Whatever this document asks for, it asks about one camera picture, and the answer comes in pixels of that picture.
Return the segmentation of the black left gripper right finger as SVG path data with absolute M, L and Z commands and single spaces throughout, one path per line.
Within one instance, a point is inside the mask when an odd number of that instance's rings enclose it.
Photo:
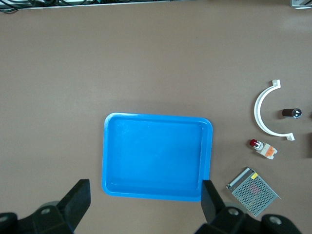
M 266 214 L 258 221 L 241 209 L 226 206 L 211 180 L 202 181 L 201 208 L 206 218 L 197 234 L 298 234 L 288 218 Z

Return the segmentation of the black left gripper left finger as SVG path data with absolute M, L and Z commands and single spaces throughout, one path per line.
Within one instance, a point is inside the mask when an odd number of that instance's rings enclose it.
M 81 179 L 60 200 L 17 222 L 18 234 L 73 234 L 91 204 L 90 180 Z

